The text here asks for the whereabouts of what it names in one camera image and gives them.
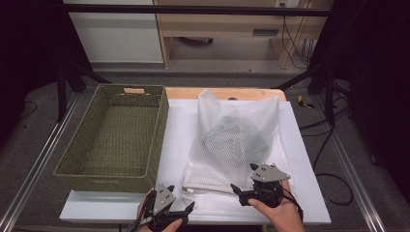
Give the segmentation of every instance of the metal bar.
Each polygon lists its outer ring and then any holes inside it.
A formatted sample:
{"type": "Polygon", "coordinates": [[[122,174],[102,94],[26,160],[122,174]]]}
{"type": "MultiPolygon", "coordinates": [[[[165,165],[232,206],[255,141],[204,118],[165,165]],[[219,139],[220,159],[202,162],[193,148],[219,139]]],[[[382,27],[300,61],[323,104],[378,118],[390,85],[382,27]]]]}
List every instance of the metal bar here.
{"type": "Polygon", "coordinates": [[[66,127],[70,117],[73,114],[74,107],[79,99],[79,93],[74,93],[73,98],[71,98],[68,111],[66,116],[61,122],[58,122],[54,127],[50,137],[43,146],[42,151],[37,157],[35,163],[33,164],[30,172],[28,173],[26,179],[20,187],[15,199],[12,204],[9,206],[7,212],[1,217],[0,220],[0,231],[9,232],[12,231],[15,222],[17,221],[21,211],[24,208],[28,198],[30,197],[31,192],[33,191],[37,181],[43,173],[45,165],[52,154],[64,128],[66,127]]]}
{"type": "Polygon", "coordinates": [[[256,8],[217,6],[149,6],[149,5],[96,5],[64,4],[43,5],[46,10],[66,10],[70,13],[117,13],[117,14],[183,14],[183,15],[286,15],[286,16],[332,16],[348,12],[328,9],[256,8]]]}
{"type": "MultiPolygon", "coordinates": [[[[314,104],[318,106],[320,116],[325,119],[323,101],[319,100],[317,96],[312,96],[312,99],[314,101],[314,104]]],[[[328,124],[326,124],[326,127],[328,130],[331,128],[328,124]]],[[[365,186],[363,185],[358,173],[356,172],[356,169],[354,168],[352,162],[350,161],[350,158],[343,148],[343,145],[337,135],[337,128],[335,128],[334,134],[332,136],[332,141],[337,151],[338,162],[340,163],[341,169],[346,175],[347,182],[353,189],[356,201],[360,209],[362,210],[362,214],[365,217],[368,228],[372,232],[386,231],[386,228],[384,227],[384,224],[379,217],[379,214],[377,213],[376,208],[374,207],[365,186]]]]}

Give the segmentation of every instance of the green woven basket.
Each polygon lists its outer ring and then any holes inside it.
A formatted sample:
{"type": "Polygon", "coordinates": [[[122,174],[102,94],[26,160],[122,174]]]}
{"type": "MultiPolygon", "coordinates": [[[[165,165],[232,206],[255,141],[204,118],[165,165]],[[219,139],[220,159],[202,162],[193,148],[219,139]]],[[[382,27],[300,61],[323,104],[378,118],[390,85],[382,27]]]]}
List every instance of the green woven basket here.
{"type": "Polygon", "coordinates": [[[168,108],[164,86],[99,85],[54,175],[73,190],[154,188],[168,108]]]}

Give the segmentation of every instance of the white table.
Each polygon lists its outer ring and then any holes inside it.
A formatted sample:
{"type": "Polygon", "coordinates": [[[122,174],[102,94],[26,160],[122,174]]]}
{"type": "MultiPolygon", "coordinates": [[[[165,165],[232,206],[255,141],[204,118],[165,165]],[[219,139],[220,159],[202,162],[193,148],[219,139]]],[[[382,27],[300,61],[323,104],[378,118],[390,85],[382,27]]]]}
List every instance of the white table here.
{"type": "MultiPolygon", "coordinates": [[[[181,185],[190,145],[194,136],[188,133],[196,126],[196,100],[169,100],[168,121],[162,147],[157,183],[173,185],[177,197],[171,210],[183,210],[181,185]]],[[[305,213],[304,224],[329,224],[331,219],[308,160],[293,109],[288,101],[279,104],[279,126],[292,182],[298,202],[305,213]]],[[[60,219],[74,223],[130,223],[144,193],[71,191],[60,219]]],[[[193,212],[190,224],[266,224],[262,215],[255,217],[201,216],[193,212]]]]}

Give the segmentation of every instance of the cabinet door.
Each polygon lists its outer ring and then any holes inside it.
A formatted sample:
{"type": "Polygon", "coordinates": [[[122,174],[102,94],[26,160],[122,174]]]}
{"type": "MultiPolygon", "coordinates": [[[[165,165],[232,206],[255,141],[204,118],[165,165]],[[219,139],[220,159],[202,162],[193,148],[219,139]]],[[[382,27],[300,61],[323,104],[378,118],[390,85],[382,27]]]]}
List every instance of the cabinet door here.
{"type": "MultiPolygon", "coordinates": [[[[153,5],[152,0],[64,0],[66,4],[153,5]]],[[[91,63],[162,63],[154,14],[70,13],[91,63]]]]}

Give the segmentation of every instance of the wooden desk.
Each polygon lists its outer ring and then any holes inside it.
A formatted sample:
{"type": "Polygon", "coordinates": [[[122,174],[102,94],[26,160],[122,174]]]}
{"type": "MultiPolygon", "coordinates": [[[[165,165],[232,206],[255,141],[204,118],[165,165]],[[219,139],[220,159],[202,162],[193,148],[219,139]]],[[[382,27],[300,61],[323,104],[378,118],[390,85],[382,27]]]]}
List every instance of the wooden desk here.
{"type": "MultiPolygon", "coordinates": [[[[166,88],[169,113],[157,183],[174,185],[177,200],[175,210],[185,208],[181,187],[190,146],[195,138],[197,119],[197,94],[203,88],[166,88]]],[[[284,100],[283,92],[271,89],[210,88],[219,99],[235,97],[240,100],[265,99],[279,95],[280,134],[286,152],[292,182],[297,198],[305,211],[305,224],[331,222],[319,186],[308,160],[308,154],[299,132],[292,107],[284,100]]],[[[131,223],[135,219],[139,202],[145,193],[71,191],[60,219],[74,223],[131,223]]],[[[262,215],[255,217],[230,217],[190,214],[191,224],[267,224],[262,215]]]]}
{"type": "MultiPolygon", "coordinates": [[[[273,8],[277,0],[154,0],[156,5],[171,6],[235,6],[273,8]]],[[[299,0],[298,8],[330,9],[333,0],[299,0]]],[[[290,56],[299,40],[316,40],[326,21],[325,17],[287,16],[282,42],[282,16],[269,15],[202,15],[202,14],[157,14],[162,45],[162,57],[166,67],[169,64],[172,38],[249,38],[268,37],[278,57],[279,65],[286,69],[290,56]],[[258,30],[273,34],[260,35],[258,30]]]]}

